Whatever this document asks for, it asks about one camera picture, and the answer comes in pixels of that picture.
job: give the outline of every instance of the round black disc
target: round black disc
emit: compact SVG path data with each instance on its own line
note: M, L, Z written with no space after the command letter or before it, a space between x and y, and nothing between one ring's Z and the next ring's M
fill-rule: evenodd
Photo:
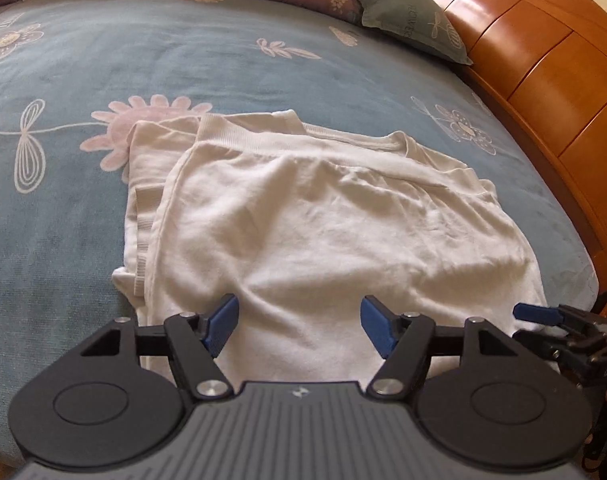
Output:
M493 470L570 459L591 427L583 394L543 363L506 363L484 360L427 380L417 399L424 430L466 462Z
M157 446L183 404L160 375L113 357L75 360L37 376L14 396L8 422L25 455L56 467L104 467Z

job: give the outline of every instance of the green pillowcase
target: green pillowcase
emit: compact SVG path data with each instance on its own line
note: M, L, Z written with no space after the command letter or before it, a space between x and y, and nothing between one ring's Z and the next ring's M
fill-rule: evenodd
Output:
M471 65L465 45L434 0L359 0L363 27L380 28L428 54Z

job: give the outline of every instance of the leaf pattern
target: leaf pattern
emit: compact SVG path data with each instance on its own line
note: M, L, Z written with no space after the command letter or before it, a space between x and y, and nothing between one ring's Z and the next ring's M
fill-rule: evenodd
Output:
M354 36L351 36L347 32L343 32L343 30L339 30L336 27L330 26L328 28L332 31L332 34L334 34L337 39L344 45L357 46L357 38L355 38Z
M445 30L446 35L448 36L448 40L455 48L461 48L463 46L463 42L461 41L461 36L456 31L456 29L452 26L448 20L445 20L445 25L441 24L441 14L439 12L435 12L435 21L428 23L428 25L432 25L432 38L435 40L437 36L439 36L439 29L442 28Z
M270 57L285 57L292 59L292 54L306 59L321 59L321 56L317 56L313 52L309 52L302 48L294 48L291 46L285 46L285 41L271 41L267 43L266 38L259 38L256 40L256 44L261 49L261 52L267 54Z
M477 102L477 104L481 107L481 109L489 116L492 115L492 112L490 111L490 108L488 108L486 106L486 104L481 100L481 97L479 97L477 94L475 94L475 92L472 92L472 97L474 98L474 100Z
M44 108L45 101L35 99L27 105L19 120L21 136L14 156L14 187L21 194L34 191L45 175L45 152L29 132Z
M448 119L440 119L438 117L433 117L433 116L432 116L432 119L435 123L437 123L437 126L439 126L439 128L441 128L443 130L444 134L446 134L448 137L450 137L455 142L461 142L461 139L457 136L457 132L453 131L453 129L451 127L452 123Z
M410 97L410 100L414 103L415 108L417 110L419 110L422 114L424 115L429 115L431 116L432 114L428 111L426 105L423 104L423 101L420 101L419 99L417 99L416 97L412 96Z
M435 108L437 109L437 112L439 112L446 119L448 119L450 121L455 120L455 117L448 110L443 108L442 105L435 105Z

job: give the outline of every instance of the wooden bed frame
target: wooden bed frame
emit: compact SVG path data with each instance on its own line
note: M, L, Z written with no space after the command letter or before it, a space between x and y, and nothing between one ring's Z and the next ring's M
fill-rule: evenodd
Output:
M592 0L435 0L474 65L456 72L535 165L607 291L607 13Z

